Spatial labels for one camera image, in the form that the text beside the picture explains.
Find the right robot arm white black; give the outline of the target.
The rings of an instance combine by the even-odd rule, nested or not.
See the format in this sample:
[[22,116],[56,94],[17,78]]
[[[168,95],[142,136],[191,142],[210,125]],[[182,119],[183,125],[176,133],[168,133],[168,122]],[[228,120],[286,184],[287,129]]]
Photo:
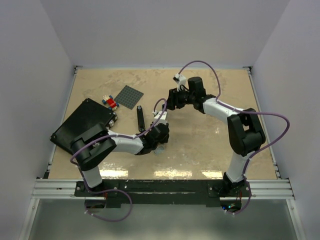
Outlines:
[[257,152],[265,143],[266,136],[258,116],[253,108],[236,109],[218,100],[212,94],[207,94],[201,77],[185,78],[176,74],[173,80],[177,87],[170,89],[167,98],[167,109],[181,109],[185,105],[192,105],[202,114],[215,117],[227,125],[229,144],[233,155],[228,170],[223,178],[223,192],[230,197],[240,190],[244,180],[250,154]]

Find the light blue stapler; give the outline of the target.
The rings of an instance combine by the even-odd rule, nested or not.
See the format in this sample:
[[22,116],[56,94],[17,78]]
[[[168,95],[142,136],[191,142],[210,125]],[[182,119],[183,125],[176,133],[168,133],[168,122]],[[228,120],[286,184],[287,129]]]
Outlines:
[[167,114],[167,104],[166,104],[166,103],[164,103],[164,104],[162,105],[162,112],[163,112],[164,114]]

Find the black stapler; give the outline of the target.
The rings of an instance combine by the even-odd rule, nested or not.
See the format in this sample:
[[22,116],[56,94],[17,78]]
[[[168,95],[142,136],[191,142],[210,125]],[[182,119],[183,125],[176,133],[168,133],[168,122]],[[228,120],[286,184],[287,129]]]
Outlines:
[[145,127],[145,119],[143,114],[143,108],[141,105],[138,105],[136,108],[137,113],[137,124],[138,124],[138,130],[140,133],[144,132],[146,130]]

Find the staple box tray with staples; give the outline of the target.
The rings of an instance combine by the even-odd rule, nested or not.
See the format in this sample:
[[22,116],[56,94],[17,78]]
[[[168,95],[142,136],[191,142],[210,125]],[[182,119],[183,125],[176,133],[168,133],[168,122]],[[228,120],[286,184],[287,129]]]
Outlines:
[[159,155],[165,151],[165,147],[163,145],[157,146],[157,148],[153,151],[155,155]]

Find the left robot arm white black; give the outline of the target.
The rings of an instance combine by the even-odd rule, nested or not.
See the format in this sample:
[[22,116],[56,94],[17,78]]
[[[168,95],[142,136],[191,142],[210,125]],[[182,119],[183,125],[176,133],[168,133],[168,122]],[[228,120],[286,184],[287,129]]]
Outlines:
[[104,190],[99,164],[110,153],[146,155],[169,140],[169,124],[159,123],[146,134],[117,134],[98,123],[70,142],[70,149],[86,181],[86,191],[99,196]]

